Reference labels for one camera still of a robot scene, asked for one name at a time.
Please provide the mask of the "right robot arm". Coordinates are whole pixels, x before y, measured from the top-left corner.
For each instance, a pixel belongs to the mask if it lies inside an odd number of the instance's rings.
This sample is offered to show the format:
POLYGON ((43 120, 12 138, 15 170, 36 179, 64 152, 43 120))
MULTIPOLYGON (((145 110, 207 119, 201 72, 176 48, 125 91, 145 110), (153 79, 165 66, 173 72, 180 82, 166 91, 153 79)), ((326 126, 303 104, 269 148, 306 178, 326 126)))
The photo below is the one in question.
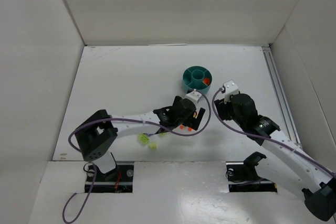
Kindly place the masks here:
POLYGON ((234 121, 239 130, 232 129, 256 142, 280 159, 287 172, 272 167, 265 154, 254 152, 244 160, 256 176, 265 178, 291 192, 319 220, 329 221, 335 215, 335 172, 321 165, 291 141, 279 125, 258 113, 254 100, 239 91, 226 92, 222 99, 213 96, 212 108, 226 126, 234 121))

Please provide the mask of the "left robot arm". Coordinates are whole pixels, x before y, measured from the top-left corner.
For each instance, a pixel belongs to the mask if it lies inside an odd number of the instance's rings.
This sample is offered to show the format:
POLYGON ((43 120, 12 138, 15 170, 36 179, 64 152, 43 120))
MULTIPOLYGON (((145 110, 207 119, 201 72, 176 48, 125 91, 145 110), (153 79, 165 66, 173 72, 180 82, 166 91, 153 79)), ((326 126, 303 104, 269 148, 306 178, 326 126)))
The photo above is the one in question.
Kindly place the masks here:
POLYGON ((116 160, 109 152, 116 139, 139 134, 173 133, 181 125, 196 133, 201 132, 199 126, 206 112, 204 108, 197 108, 201 97, 200 92, 192 91, 185 97, 176 96, 171 106, 138 115, 114 116, 106 110, 98 110, 70 136, 76 138, 76 149, 83 160, 95 165, 104 177, 109 177, 117 172, 116 160))

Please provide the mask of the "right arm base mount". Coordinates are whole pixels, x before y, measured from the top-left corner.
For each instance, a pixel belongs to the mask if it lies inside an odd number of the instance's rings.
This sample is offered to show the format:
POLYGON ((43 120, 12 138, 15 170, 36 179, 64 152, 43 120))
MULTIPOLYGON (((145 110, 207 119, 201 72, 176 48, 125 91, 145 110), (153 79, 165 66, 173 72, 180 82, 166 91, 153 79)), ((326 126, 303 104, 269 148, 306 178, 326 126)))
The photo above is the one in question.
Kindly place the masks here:
POLYGON ((243 161, 226 162, 226 178, 230 193, 277 193, 275 183, 259 177, 256 172, 258 163, 266 159, 266 155, 254 152, 243 161))

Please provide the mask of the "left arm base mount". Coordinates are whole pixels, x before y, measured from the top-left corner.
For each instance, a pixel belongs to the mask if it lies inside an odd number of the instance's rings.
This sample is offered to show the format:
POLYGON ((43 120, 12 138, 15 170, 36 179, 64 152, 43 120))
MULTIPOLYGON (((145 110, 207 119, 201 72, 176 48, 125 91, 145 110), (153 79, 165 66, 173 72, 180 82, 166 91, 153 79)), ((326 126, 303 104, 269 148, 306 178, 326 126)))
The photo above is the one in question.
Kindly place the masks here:
POLYGON ((133 163, 118 163, 118 170, 111 177, 105 178, 97 170, 97 176, 92 193, 132 193, 133 192, 133 163))

